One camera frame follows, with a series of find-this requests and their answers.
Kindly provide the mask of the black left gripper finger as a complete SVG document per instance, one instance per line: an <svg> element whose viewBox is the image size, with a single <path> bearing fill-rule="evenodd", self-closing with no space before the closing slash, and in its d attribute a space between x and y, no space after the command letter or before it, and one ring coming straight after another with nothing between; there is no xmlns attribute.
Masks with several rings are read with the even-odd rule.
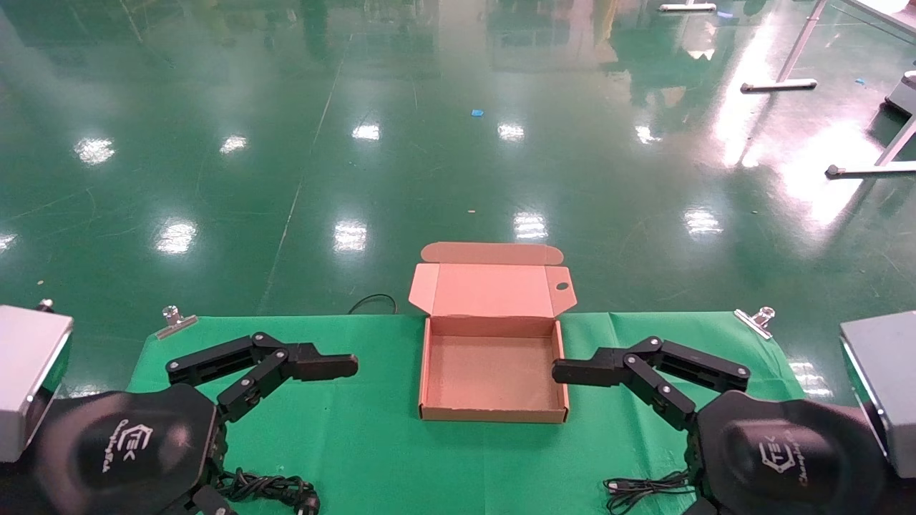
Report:
<svg viewBox="0 0 916 515"><path fill-rule="evenodd" d="M216 403L220 421L236 423L288 379L353 377L358 359L353 354L323 355L314 343L284 343L258 332L170 360L166 372L171 385L192 387L242 373L217 396Z"/></svg>

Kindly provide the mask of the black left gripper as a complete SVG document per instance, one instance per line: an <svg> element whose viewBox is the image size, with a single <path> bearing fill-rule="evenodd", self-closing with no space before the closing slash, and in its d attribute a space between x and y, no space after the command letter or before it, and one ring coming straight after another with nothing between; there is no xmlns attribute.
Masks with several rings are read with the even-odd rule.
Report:
<svg viewBox="0 0 916 515"><path fill-rule="evenodd" d="M66 400L32 442L32 511L238 514L215 486L219 428L187 385Z"/></svg>

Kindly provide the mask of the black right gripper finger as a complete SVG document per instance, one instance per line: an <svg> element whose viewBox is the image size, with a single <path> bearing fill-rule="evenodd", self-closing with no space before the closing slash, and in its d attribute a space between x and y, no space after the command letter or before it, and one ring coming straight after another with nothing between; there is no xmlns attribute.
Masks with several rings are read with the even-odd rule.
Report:
<svg viewBox="0 0 916 515"><path fill-rule="evenodd" d="M668 425L687 431L696 420L696 404L666 376L717 393L744 392L751 371L745 365L658 336L650 336L631 348L598 348L587 360L557 359L552 365L556 383L624 386Z"/></svg>

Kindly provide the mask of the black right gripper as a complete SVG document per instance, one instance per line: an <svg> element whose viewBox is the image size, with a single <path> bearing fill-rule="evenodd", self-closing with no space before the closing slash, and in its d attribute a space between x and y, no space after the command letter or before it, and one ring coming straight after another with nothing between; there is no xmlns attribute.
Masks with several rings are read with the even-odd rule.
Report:
<svg viewBox="0 0 916 515"><path fill-rule="evenodd" d="M890 464L858 408L726 392L691 424L683 515L874 514Z"/></svg>

